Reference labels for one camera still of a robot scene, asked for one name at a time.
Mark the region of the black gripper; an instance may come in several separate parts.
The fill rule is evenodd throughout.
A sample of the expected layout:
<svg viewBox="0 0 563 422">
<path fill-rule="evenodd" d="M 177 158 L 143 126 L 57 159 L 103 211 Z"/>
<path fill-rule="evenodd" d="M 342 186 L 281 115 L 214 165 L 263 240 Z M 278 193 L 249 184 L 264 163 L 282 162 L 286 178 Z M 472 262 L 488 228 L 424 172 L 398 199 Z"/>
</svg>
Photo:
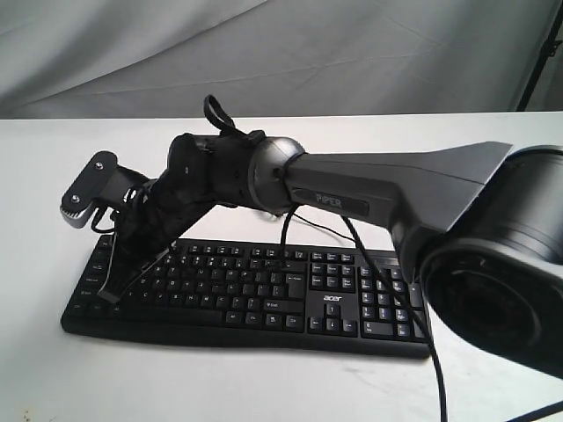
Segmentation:
<svg viewBox="0 0 563 422">
<path fill-rule="evenodd" d="M 172 243 L 207 213 L 207 196 L 192 195 L 165 175 L 146 184 L 111 235 L 106 278 L 99 297 L 117 303 Z"/>
</svg>

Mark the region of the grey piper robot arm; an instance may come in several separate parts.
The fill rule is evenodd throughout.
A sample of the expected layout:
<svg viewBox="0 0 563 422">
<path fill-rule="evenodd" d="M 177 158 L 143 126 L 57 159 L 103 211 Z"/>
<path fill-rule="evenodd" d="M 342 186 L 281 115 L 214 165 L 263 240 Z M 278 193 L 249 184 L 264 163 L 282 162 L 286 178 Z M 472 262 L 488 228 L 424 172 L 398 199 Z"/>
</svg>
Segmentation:
<svg viewBox="0 0 563 422">
<path fill-rule="evenodd" d="M 562 150 L 481 142 L 419 153 L 309 154 L 226 129 L 177 136 L 159 178 L 127 183 L 100 296 L 117 302 L 212 207 L 323 209 L 386 229 L 409 281 L 459 337 L 562 374 Z"/>
</svg>

